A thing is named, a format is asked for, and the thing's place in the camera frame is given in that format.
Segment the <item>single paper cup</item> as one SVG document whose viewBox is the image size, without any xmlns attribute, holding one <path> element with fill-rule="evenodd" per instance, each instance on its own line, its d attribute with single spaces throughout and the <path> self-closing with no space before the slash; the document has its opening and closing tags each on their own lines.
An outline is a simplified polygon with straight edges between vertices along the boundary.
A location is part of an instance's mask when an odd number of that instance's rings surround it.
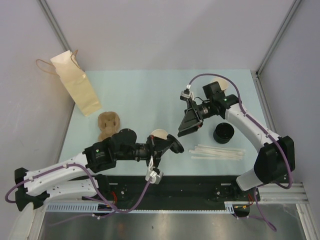
<svg viewBox="0 0 320 240">
<path fill-rule="evenodd" d="M 164 129 L 156 129 L 156 130 L 151 132 L 151 135 L 153 135 L 154 137 L 166 140 L 167 136 L 168 136 L 168 133 Z"/>
</svg>

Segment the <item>black cup lid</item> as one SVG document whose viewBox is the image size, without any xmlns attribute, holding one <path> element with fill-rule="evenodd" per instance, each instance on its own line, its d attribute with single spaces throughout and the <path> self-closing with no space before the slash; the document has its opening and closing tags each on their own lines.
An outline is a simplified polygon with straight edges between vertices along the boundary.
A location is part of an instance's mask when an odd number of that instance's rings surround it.
<svg viewBox="0 0 320 240">
<path fill-rule="evenodd" d="M 171 134 L 167 135 L 167 139 L 171 141 L 170 150 L 175 154 L 182 154 L 185 150 L 182 144 Z"/>
</svg>

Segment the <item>brown pulp cup carrier stack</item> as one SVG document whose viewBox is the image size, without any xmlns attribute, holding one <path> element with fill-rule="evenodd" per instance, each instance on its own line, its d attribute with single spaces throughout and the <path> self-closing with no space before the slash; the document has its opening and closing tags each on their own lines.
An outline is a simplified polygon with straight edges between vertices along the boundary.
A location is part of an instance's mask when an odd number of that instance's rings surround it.
<svg viewBox="0 0 320 240">
<path fill-rule="evenodd" d="M 98 116 L 98 127 L 101 131 L 98 137 L 98 141 L 102 142 L 103 140 L 111 137 L 116 134 L 120 129 L 120 117 L 114 111 L 105 111 Z"/>
</svg>

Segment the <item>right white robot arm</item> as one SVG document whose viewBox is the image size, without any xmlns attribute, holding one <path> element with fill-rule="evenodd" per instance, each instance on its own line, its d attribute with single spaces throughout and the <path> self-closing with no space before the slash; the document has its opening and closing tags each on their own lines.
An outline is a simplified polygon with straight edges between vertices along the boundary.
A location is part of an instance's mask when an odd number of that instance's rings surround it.
<svg viewBox="0 0 320 240">
<path fill-rule="evenodd" d="M 217 82 L 203 86 L 206 100 L 197 104 L 189 88 L 181 92 L 180 99 L 187 104 L 184 117 L 178 127 L 178 136 L 186 136 L 202 127 L 205 119 L 220 116 L 235 126 L 252 143 L 258 156 L 251 170 L 236 178 L 230 188 L 231 196 L 242 201 L 249 190 L 274 183 L 283 176 L 291 182 L 296 168 L 294 141 L 289 136 L 281 137 L 265 128 L 243 107 L 240 97 L 225 95 Z"/>
</svg>

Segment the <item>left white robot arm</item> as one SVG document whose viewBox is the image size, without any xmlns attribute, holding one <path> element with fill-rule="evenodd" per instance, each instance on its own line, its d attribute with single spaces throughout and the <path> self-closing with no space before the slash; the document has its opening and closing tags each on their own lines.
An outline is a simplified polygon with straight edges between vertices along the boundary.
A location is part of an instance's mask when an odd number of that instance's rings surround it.
<svg viewBox="0 0 320 240">
<path fill-rule="evenodd" d="M 112 190 L 102 172 L 115 168 L 117 161 L 144 161 L 145 181 L 148 185 L 158 184 L 163 177 L 158 166 L 168 150 L 175 154 L 184 152 L 171 134 L 150 134 L 145 143 L 138 143 L 137 134 L 124 128 L 66 161 L 39 170 L 16 169 L 15 186 L 9 190 L 15 197 L 12 203 L 21 212 L 28 204 L 38 209 L 53 200 L 82 198 L 102 202 L 119 213 L 121 210 L 114 202 L 107 200 Z"/>
</svg>

